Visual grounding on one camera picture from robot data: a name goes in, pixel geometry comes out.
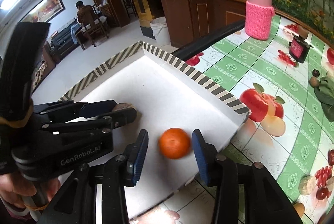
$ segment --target cork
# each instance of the cork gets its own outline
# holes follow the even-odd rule
[[[309,36],[309,31],[300,25],[298,26],[297,33],[304,39],[306,39]]]

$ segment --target orange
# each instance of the orange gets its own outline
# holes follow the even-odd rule
[[[190,142],[190,138],[184,130],[171,128],[160,136],[159,147],[165,157],[179,159],[189,153]]]

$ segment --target white floor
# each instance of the white floor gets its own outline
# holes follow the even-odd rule
[[[103,39],[96,43],[96,48],[89,42],[85,44],[86,49],[77,47],[66,56],[56,68],[42,81],[34,91],[32,99],[34,104],[55,102],[71,89],[78,81],[90,73],[93,69],[117,54],[124,48],[137,41],[146,41],[152,45],[156,41],[143,36],[139,21],[133,19],[130,24],[122,28],[112,28],[109,39]],[[168,52],[176,50],[171,45],[163,46]]]

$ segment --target pink knitted bottle sleeve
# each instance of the pink knitted bottle sleeve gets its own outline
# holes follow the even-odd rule
[[[246,1],[246,33],[253,38],[267,40],[274,15],[272,6],[264,7]]]

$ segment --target black hair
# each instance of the black hair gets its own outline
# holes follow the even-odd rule
[[[76,7],[78,8],[78,7],[80,7],[80,6],[83,6],[83,2],[82,1],[78,1],[77,3],[76,3]]]

